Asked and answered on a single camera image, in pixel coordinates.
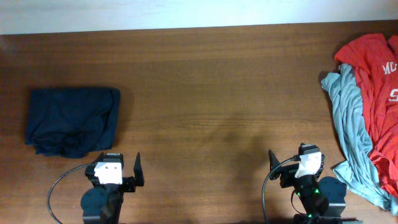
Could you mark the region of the orange FRAM t-shirt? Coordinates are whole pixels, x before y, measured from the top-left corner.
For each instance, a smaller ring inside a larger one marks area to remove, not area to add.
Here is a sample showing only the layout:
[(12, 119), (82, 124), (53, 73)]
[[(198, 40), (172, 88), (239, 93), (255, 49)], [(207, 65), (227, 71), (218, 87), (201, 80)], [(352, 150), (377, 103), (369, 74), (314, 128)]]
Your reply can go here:
[(354, 68), (373, 143), (369, 158), (381, 188), (397, 197), (397, 36), (363, 35), (340, 48), (334, 58)]

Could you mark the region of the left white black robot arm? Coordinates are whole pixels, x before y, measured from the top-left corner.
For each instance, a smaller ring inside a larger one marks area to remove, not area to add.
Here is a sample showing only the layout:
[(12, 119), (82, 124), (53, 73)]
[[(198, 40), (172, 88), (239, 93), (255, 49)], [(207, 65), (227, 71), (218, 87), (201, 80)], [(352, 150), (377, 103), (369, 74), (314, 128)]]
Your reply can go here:
[(125, 193), (134, 193), (144, 186), (141, 155), (137, 154), (134, 175), (123, 176), (124, 156), (120, 153), (101, 153), (85, 169), (93, 184), (81, 198), (83, 222), (89, 224), (118, 224)]

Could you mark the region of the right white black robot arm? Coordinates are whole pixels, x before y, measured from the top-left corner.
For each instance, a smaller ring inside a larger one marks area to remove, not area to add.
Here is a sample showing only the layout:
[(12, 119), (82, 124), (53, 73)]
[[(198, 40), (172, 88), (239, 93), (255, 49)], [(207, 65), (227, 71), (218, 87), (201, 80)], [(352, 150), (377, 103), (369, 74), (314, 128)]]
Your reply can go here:
[(270, 172), (262, 186), (262, 211), (267, 219), (265, 191), (270, 180), (280, 180), (283, 189), (292, 187), (291, 198), (299, 198), (304, 212), (298, 211), (292, 221), (297, 224), (350, 224), (362, 223), (356, 218), (343, 218), (346, 208), (347, 186), (340, 180), (326, 176), (323, 172), (325, 155), (314, 144), (301, 143), (298, 153), (279, 161), (269, 150)]

